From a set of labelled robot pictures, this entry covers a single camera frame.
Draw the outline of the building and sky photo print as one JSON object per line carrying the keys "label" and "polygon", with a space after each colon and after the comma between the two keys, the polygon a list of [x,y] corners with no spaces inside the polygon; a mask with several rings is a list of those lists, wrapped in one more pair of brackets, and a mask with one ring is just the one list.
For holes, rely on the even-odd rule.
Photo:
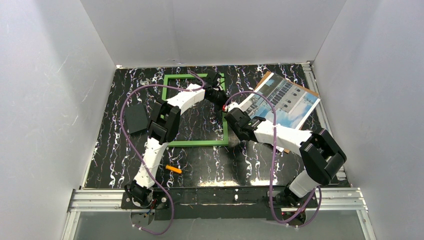
{"label": "building and sky photo print", "polygon": [[252,93],[230,109],[241,119],[228,120],[240,140],[276,146],[280,152],[300,155],[303,142],[311,137],[301,127],[320,102],[318,94],[276,74],[267,73]]}

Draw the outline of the green wooden photo frame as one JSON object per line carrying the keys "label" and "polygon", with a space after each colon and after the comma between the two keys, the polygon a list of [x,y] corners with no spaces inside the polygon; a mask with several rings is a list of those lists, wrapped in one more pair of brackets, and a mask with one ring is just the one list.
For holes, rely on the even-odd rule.
{"label": "green wooden photo frame", "polygon": [[[169,80],[180,79],[193,79],[194,76],[190,74],[165,74],[163,77],[163,84],[169,85]],[[213,146],[228,146],[229,145],[229,130],[228,123],[224,119],[225,114],[222,115],[223,137],[222,140],[174,140],[168,144],[169,147],[213,147]]]}

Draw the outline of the orange handled screwdriver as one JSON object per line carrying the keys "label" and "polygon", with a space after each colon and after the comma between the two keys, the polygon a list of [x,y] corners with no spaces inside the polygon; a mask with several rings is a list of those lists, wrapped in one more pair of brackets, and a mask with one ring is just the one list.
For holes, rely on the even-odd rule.
{"label": "orange handled screwdriver", "polygon": [[171,166],[171,165],[166,165],[165,168],[171,172],[174,172],[176,174],[181,175],[183,173],[183,171],[177,167]]}

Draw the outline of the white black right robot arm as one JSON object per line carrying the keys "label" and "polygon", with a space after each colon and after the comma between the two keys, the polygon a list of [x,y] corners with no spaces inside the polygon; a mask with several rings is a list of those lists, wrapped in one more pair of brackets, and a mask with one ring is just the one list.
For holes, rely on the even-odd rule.
{"label": "white black right robot arm", "polygon": [[235,107],[224,117],[240,141],[253,141],[289,150],[302,158],[304,170],[275,198],[295,206],[317,186],[327,186],[347,161],[347,156],[324,128],[314,131],[274,125],[264,117],[250,117]]}

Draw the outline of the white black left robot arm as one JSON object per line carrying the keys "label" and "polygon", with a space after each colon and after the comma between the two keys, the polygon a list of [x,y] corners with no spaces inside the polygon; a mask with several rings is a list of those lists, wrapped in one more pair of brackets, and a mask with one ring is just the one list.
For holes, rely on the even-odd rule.
{"label": "white black left robot arm", "polygon": [[200,77],[193,71],[188,73],[195,79],[186,88],[176,87],[178,93],[167,99],[155,101],[147,122],[147,140],[144,154],[136,153],[141,165],[130,184],[124,191],[137,207],[148,208],[154,203],[153,186],[162,156],[168,145],[175,140],[179,132],[181,115],[197,103],[208,100],[223,107],[228,99],[222,87],[222,75],[211,72]]}

